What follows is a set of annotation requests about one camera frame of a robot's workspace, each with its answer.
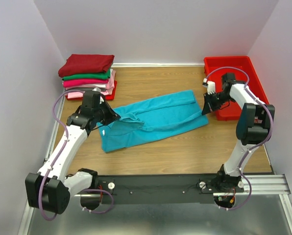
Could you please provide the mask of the teal t shirt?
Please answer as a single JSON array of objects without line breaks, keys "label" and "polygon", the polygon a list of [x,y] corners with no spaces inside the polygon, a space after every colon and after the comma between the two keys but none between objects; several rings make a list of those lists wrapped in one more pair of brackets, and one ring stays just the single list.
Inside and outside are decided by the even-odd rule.
[{"label": "teal t shirt", "polygon": [[120,119],[100,128],[105,153],[183,134],[209,123],[192,90],[114,109]]}]

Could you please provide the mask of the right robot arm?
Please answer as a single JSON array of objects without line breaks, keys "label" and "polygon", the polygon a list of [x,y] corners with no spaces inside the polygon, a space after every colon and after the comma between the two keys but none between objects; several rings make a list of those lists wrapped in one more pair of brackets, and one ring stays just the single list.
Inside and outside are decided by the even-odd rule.
[{"label": "right robot arm", "polygon": [[207,92],[202,114],[217,111],[229,102],[237,103],[241,114],[236,126],[237,143],[230,158],[220,167],[215,178],[206,182],[207,187],[219,192],[239,186],[248,160],[270,139],[275,114],[275,107],[256,97],[248,82],[237,80],[234,73],[224,74],[221,82],[222,90],[216,92],[215,83],[204,78],[203,86]]}]

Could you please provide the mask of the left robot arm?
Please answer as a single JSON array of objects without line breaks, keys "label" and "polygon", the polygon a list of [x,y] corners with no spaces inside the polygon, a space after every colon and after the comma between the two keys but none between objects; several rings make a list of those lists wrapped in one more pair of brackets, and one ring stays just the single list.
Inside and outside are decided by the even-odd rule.
[{"label": "left robot arm", "polygon": [[82,104],[68,117],[66,123],[55,118],[63,126],[64,134],[38,172],[29,173],[25,179],[28,204],[38,208],[45,220],[54,219],[48,217],[46,212],[54,216],[62,214],[70,198],[80,192],[110,195],[110,192],[102,189],[96,171],[82,168],[70,177],[67,171],[89,134],[119,119],[120,115],[110,107],[98,88],[84,91]]}]

